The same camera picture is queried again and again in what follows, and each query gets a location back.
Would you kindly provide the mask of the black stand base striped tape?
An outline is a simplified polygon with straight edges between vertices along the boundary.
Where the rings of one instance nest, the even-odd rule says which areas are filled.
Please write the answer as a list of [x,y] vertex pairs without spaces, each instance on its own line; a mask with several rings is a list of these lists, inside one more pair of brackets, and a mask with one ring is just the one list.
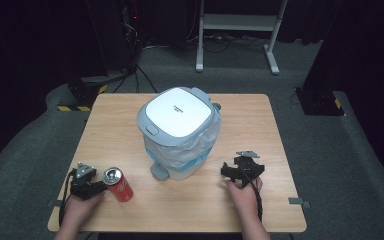
[[98,95],[105,92],[105,83],[84,82],[81,78],[70,80],[63,89],[57,109],[63,112],[89,112]]

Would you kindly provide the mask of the clear plastic bin liner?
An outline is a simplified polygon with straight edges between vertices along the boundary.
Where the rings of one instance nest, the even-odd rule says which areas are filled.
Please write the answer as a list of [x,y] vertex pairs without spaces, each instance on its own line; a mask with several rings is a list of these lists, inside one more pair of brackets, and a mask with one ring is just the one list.
[[164,146],[145,136],[146,152],[159,164],[178,171],[185,171],[207,158],[217,140],[221,122],[220,112],[215,110],[213,120],[206,129],[186,143],[177,146]]

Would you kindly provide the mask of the dark equipment rack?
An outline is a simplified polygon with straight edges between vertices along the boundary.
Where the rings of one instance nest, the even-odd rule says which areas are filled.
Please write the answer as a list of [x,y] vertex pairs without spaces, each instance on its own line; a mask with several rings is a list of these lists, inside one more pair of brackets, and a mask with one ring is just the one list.
[[144,43],[141,0],[115,0],[121,28],[122,73],[134,72]]

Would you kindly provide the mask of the person's left hand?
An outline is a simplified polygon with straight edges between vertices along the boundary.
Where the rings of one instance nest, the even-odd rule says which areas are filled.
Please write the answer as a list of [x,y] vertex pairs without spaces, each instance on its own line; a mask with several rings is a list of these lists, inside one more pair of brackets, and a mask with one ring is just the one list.
[[76,196],[71,197],[65,206],[61,228],[79,230],[102,201],[103,197],[104,193],[100,193],[88,200],[83,200]]

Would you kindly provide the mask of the person's right hand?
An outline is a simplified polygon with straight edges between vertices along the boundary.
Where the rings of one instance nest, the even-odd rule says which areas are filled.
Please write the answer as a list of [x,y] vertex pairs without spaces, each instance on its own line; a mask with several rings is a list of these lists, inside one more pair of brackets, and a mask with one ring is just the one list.
[[257,197],[260,195],[262,181],[256,178],[243,188],[238,188],[234,183],[227,181],[227,190],[234,207],[239,215],[240,221],[243,219],[258,218]]

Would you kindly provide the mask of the red drink can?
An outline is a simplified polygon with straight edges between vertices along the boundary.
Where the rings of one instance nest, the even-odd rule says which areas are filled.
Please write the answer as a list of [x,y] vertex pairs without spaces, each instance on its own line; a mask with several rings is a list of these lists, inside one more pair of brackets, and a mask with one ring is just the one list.
[[107,169],[103,174],[103,182],[119,202],[127,202],[133,197],[133,190],[119,168]]

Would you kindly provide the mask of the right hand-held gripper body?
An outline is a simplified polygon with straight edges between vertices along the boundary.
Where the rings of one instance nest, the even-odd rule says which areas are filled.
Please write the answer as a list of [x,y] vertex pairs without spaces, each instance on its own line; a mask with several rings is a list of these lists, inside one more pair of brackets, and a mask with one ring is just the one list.
[[259,155],[253,151],[238,151],[237,157],[233,160],[236,168],[233,169],[231,180],[240,180],[242,186],[245,187],[259,177],[265,171],[265,166],[257,164],[254,161],[255,158],[259,158]]

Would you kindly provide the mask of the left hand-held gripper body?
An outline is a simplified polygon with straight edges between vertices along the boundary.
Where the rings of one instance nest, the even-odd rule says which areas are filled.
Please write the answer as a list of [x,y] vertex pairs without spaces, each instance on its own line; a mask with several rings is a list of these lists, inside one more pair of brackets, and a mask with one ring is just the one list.
[[90,199],[95,195],[93,178],[97,170],[82,162],[77,163],[74,176],[70,185],[70,193],[83,200]]

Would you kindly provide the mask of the white metal stand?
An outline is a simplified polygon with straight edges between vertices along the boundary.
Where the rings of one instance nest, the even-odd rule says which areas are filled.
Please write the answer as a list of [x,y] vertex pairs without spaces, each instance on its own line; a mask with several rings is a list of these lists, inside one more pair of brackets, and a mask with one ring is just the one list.
[[269,43],[264,45],[264,52],[273,75],[278,75],[280,69],[276,62],[273,49],[288,0],[281,0],[279,11],[276,15],[232,15],[208,14],[204,10],[205,0],[200,0],[198,46],[196,50],[195,70],[200,73],[204,70],[203,39],[205,30],[234,30],[270,32]]

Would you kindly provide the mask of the grey pedal trash bin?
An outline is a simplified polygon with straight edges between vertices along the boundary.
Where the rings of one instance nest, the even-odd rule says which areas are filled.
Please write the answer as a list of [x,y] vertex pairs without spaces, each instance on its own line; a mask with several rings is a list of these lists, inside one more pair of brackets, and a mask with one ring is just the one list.
[[[175,87],[144,104],[138,112],[137,125],[143,140],[147,136],[158,144],[177,146],[206,129],[215,110],[220,112],[220,109],[221,105],[212,102],[210,96],[199,88]],[[159,180],[183,180],[199,169],[204,161],[178,171],[153,160],[150,171]]]

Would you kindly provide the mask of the black tripod stand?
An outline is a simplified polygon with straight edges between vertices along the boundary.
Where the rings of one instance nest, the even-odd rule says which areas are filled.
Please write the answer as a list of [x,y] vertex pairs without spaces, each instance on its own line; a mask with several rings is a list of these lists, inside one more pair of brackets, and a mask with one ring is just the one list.
[[133,69],[127,75],[111,85],[111,93],[158,93],[157,87],[148,76],[140,63],[134,64]]

